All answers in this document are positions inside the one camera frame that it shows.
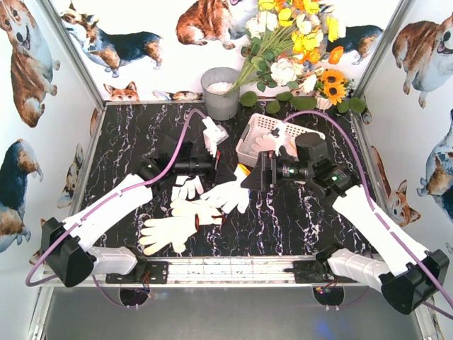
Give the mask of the white knit glove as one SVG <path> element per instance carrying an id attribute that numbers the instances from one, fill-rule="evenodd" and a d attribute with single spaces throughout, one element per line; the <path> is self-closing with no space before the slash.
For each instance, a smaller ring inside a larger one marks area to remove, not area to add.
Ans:
<path id="1" fill-rule="evenodd" d="M 196 193 L 198 195 L 204 193 L 199 176 L 177 176 L 171 191 L 171 201 L 176 199 L 192 200 Z"/>
<path id="2" fill-rule="evenodd" d="M 239 213 L 244 214 L 250 201 L 250 191 L 247 188 L 242 188 L 241 183 L 250 174 L 250 171 L 243 165 L 238 163 L 233 181 L 216 185 L 206 193 L 203 193 L 200 198 L 206 200 L 210 205 L 219 208 L 224 214 L 229 214 L 234 208 Z"/>

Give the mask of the yellow dotted knit glove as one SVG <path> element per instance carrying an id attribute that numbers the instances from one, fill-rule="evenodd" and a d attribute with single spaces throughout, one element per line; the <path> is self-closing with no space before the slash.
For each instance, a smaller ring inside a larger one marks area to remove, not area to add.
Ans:
<path id="1" fill-rule="evenodd" d="M 248 154 L 252 157 L 257 157 L 259 152 L 275 150 L 276 144 L 276 139 L 271 134 L 257 137 L 254 139 L 253 144 L 251 145 L 251 151 Z M 285 147 L 286 153 L 288 153 L 288 155 L 292 157 L 297 156 L 294 138 L 287 133 L 285 133 L 283 146 Z"/>

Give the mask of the white plastic storage basket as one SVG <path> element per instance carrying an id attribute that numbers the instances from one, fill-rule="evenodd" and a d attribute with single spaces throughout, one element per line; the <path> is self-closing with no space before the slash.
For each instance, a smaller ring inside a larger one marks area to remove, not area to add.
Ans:
<path id="1" fill-rule="evenodd" d="M 276 151 L 279 146 L 283 146 L 288 155 L 295 157 L 295 138 L 309 132 L 315 132 L 321 139 L 325 139 L 322 132 L 254 113 L 236 146 L 239 163 L 254 167 L 259 152 Z"/>

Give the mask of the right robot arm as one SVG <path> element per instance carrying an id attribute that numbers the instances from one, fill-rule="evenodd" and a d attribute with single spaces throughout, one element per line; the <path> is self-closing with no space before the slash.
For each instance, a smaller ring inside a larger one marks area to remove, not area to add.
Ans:
<path id="1" fill-rule="evenodd" d="M 274 150 L 254 146 L 256 165 L 241 187 L 267 191 L 284 182 L 302 182 L 325 206 L 351 222 L 381 257 L 371 259 L 330 245 L 316 254 L 324 272 L 379 291 L 404 315 L 444 290 L 449 259 L 443 251 L 429 251 L 407 235 L 370 198 L 366 186 L 348 167 L 329 159 L 326 141 L 317 133 L 297 136 L 295 147 L 297 156 L 292 157 L 283 146 Z"/>

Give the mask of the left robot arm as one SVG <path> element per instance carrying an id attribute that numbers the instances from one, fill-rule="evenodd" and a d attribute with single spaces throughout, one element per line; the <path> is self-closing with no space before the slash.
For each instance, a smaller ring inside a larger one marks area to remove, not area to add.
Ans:
<path id="1" fill-rule="evenodd" d="M 137 249 L 98 247 L 96 241 L 130 212 L 151 202 L 161 189 L 160 180 L 204 176 L 214 183 L 221 157 L 217 144 L 206 137 L 206 150 L 195 153 L 191 142 L 177 142 L 173 154 L 160 151 L 157 157 L 144 159 L 136 172 L 84 210 L 62 222 L 49 219 L 42 226 L 42 260 L 68 288 L 102 274 L 129 282 L 142 279 L 151 266 Z"/>

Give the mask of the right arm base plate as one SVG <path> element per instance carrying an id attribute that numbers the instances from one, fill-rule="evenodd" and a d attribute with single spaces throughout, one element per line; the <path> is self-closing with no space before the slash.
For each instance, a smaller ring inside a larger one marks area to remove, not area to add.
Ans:
<path id="1" fill-rule="evenodd" d="M 293 269 L 296 283 L 328 283 L 335 279 L 333 274 L 315 261 L 295 261 Z"/>

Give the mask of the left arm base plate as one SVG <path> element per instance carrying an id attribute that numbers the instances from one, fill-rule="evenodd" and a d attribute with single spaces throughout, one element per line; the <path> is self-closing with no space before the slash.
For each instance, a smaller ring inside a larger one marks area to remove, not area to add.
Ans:
<path id="1" fill-rule="evenodd" d="M 167 261 L 141 262 L 128 274 L 108 274 L 105 277 L 105 282 L 107 284 L 166 284 L 168 279 L 168 267 L 169 262 Z"/>

